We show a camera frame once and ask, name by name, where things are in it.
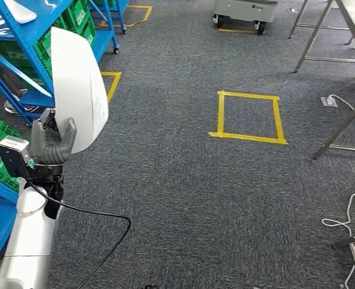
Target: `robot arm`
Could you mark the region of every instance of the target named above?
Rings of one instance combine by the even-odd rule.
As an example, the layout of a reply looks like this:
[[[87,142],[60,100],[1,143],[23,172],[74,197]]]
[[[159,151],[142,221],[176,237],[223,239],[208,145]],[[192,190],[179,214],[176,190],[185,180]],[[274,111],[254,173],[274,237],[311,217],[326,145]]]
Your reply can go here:
[[[19,138],[8,136],[1,141],[0,156],[10,176],[21,176],[44,194],[61,201],[62,164],[70,156],[77,130],[73,119],[69,119],[61,138],[53,116],[53,109],[47,109],[34,122],[32,132],[34,166],[28,165],[31,159],[29,143]],[[0,289],[44,289],[61,208],[26,184],[20,186],[17,209],[0,268]]]

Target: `gray carpet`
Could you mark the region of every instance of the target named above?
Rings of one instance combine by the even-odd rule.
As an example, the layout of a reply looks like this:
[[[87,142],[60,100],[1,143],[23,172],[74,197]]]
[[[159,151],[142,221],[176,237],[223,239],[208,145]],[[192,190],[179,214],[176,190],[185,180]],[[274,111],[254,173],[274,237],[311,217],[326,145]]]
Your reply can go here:
[[[311,156],[350,111],[341,102],[323,108],[320,97],[335,93],[354,105],[355,64],[306,62],[292,74],[311,33],[299,28],[286,39],[295,17],[287,8],[300,1],[280,2],[262,37],[216,31],[213,1],[133,4],[154,9],[148,22],[118,33],[120,54],[109,48],[100,62],[123,73],[108,123],[66,166],[69,204],[133,219],[86,288],[339,288],[353,261],[349,250],[329,245],[348,232],[320,220],[345,220],[355,193],[355,154]],[[304,22],[317,22],[324,5],[311,1]],[[345,24],[338,10],[327,22]],[[312,54],[355,58],[342,45],[349,38],[322,31]],[[210,137],[218,90],[279,96],[288,145]],[[1,97],[0,119],[28,134],[3,111]],[[225,131],[276,135],[269,101],[243,98],[226,98]],[[355,123],[338,141],[355,145]],[[351,216],[355,232],[355,205]],[[76,287],[124,229],[64,210],[48,287]],[[355,288],[355,273],[349,285]]]

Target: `black cable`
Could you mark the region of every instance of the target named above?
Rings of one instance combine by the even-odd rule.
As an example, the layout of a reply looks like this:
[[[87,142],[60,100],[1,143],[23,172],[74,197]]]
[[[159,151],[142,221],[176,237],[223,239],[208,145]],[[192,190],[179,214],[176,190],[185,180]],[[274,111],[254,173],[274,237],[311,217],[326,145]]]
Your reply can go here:
[[[109,216],[109,217],[115,217],[115,218],[120,218],[120,219],[124,219],[124,220],[127,220],[128,221],[128,225],[127,226],[127,229],[125,230],[125,232],[118,241],[115,244],[115,246],[112,247],[112,249],[111,249],[109,252],[108,252],[100,263],[99,263],[99,265],[97,265],[95,269],[93,269],[92,272],[90,272],[87,278],[85,278],[83,282],[81,282],[80,285],[78,285],[76,289],[80,289],[81,288],[82,286],[84,286],[85,283],[87,283],[90,277],[92,277],[94,273],[96,273],[96,271],[99,270],[101,266],[102,266],[102,264],[104,264],[104,262],[105,262],[108,258],[109,258],[111,255],[112,255],[112,253],[116,250],[116,248],[118,247],[118,245],[120,245],[124,238],[125,236],[127,236],[127,234],[128,233],[128,231],[130,230],[130,228],[130,219],[128,218],[128,217],[126,217],[126,216],[121,216],[121,215],[116,215],[116,214],[111,214],[111,213],[104,213],[104,212],[96,212],[96,211],[90,211],[90,210],[84,210],[84,209],[80,209],[80,208],[77,208],[77,207],[73,207],[73,206],[71,206],[71,205],[67,205],[66,203],[63,203],[63,202],[60,202],[59,200],[56,200],[56,199],[53,199],[52,197],[50,197],[50,196],[47,196],[47,194],[44,194],[43,193],[42,191],[41,191],[38,187],[37,187],[36,185],[33,184],[32,181],[30,180],[27,180],[27,183],[29,185],[31,185],[33,189],[35,189],[35,191],[41,194],[42,197],[44,197],[45,199],[47,200],[50,200],[51,202],[54,202],[54,203],[56,203],[56,204],[59,204],[59,205],[61,205],[61,206],[63,206],[63,207],[66,207],[66,208],[69,208],[69,209],[71,209],[71,210],[75,210],[75,211],[79,211],[79,212],[83,212],[83,213],[87,213],[87,214],[93,214],[93,215],[101,215],[101,216]]]

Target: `caster wheel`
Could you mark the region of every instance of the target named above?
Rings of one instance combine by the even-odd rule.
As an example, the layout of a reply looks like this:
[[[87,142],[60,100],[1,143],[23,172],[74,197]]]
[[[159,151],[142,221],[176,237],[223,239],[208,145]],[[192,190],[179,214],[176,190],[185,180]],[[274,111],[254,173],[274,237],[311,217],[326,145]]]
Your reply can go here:
[[[258,26],[258,35],[262,35],[265,31],[265,28],[265,22],[262,21],[259,24]]]
[[[222,28],[223,27],[223,24],[225,23],[225,18],[223,16],[218,16],[218,22],[216,24],[216,27],[218,28]]]

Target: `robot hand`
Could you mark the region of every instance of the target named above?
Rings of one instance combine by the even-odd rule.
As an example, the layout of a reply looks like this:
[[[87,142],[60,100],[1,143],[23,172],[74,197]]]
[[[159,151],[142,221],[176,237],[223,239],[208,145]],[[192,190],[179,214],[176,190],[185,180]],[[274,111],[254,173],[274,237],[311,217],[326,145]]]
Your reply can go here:
[[[62,138],[53,117],[54,110],[47,109],[33,123],[32,151],[38,164],[63,164],[72,152],[77,133],[75,120],[68,120]]]

